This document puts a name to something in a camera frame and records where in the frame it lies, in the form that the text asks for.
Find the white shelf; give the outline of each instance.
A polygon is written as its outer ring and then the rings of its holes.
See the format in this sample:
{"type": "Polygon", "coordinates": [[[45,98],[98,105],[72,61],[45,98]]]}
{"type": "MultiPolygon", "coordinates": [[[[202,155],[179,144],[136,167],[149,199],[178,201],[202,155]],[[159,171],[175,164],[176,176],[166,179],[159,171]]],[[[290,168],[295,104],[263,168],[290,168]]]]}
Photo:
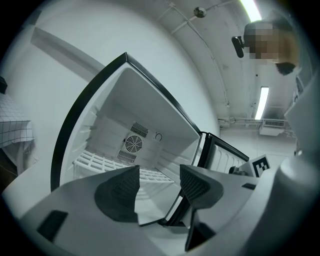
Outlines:
{"type": "MultiPolygon", "coordinates": [[[[113,159],[101,157],[87,150],[84,150],[81,155],[79,155],[78,158],[74,160],[73,164],[76,166],[81,166],[98,174],[134,166],[133,164],[129,164],[128,162],[120,160],[115,161],[113,159]]],[[[174,183],[174,181],[156,169],[140,167],[140,183],[164,184],[174,183]]]]}

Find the hair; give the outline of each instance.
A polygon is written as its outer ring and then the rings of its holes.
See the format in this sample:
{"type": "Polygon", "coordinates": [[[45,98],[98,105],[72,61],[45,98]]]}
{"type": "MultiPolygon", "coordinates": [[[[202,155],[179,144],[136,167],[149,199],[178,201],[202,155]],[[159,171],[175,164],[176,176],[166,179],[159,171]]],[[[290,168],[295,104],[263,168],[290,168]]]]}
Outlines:
{"type": "MultiPolygon", "coordinates": [[[[284,32],[293,31],[293,27],[284,17],[279,17],[271,20],[258,20],[258,21],[254,21],[247,24],[244,28],[243,39],[244,39],[244,46],[249,47],[250,53],[256,53],[256,49],[249,45],[249,41],[250,41],[250,36],[255,36],[255,34],[253,34],[252,31],[255,31],[257,24],[272,24],[273,27],[277,28],[280,31],[284,31],[284,32]]],[[[294,68],[296,67],[294,64],[289,62],[276,63],[275,66],[279,71],[279,73],[284,76],[292,73],[294,68]]]]}

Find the circular vent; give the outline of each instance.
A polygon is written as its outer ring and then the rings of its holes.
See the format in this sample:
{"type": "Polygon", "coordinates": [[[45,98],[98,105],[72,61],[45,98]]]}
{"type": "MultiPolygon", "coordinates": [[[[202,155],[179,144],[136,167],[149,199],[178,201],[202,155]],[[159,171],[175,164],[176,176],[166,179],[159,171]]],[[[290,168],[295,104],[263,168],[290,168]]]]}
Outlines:
{"type": "Polygon", "coordinates": [[[125,142],[126,150],[135,153],[142,148],[142,140],[138,136],[131,136],[125,142]]]}

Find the neck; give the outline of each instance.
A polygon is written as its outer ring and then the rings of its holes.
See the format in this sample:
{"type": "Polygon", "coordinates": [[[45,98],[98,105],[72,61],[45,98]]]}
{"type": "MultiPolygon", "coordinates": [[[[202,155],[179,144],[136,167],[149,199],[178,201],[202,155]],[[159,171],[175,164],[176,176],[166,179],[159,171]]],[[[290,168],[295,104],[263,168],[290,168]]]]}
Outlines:
{"type": "Polygon", "coordinates": [[[285,35],[285,40],[288,47],[288,54],[286,56],[285,62],[294,64],[296,67],[299,66],[299,45],[298,40],[293,32],[288,32],[285,35]]]}

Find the wooden floor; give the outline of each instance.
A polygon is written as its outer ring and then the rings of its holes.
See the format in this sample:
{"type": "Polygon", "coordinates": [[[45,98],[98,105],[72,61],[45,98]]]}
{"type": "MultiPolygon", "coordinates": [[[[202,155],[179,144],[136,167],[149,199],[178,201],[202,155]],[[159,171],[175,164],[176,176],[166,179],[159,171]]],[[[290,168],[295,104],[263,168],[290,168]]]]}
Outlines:
{"type": "Polygon", "coordinates": [[[0,193],[17,177],[17,168],[0,149],[0,193]]]}

